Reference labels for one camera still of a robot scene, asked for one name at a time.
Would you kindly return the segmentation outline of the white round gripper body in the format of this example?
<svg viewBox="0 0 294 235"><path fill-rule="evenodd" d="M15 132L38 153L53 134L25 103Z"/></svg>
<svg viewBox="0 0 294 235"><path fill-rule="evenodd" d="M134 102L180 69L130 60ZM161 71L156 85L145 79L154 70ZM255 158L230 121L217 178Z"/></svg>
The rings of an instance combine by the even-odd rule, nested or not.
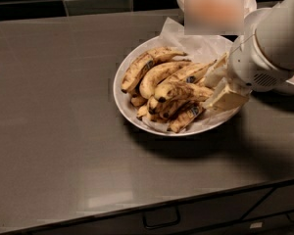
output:
<svg viewBox="0 0 294 235"><path fill-rule="evenodd" d="M228 76L235 87L267 92L294 75L272 64L262 53L256 34L238 37L229 52Z"/></svg>

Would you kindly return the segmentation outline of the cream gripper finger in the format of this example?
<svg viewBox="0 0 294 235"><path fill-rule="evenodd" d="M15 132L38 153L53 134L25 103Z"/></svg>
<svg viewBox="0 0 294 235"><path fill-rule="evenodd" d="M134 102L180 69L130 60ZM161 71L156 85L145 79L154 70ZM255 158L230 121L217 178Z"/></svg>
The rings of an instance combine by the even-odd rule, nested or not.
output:
<svg viewBox="0 0 294 235"><path fill-rule="evenodd" d="M204 85L214 88L226 76L228 53L223 53L208 69L204 76Z"/></svg>
<svg viewBox="0 0 294 235"><path fill-rule="evenodd" d="M214 93L204 102L204 108L214 111L229 111L243 106L249 101L251 90L223 78Z"/></svg>

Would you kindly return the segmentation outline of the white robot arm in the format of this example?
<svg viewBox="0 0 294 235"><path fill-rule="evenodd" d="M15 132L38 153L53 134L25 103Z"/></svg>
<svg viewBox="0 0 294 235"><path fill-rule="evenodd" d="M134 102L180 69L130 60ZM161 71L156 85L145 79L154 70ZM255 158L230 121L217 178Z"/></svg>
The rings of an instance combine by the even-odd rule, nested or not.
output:
<svg viewBox="0 0 294 235"><path fill-rule="evenodd" d="M244 34L229 51L226 77L203 107L235 109L248 101L252 91L270 91L293 75L294 0L284 0L246 17Z"/></svg>

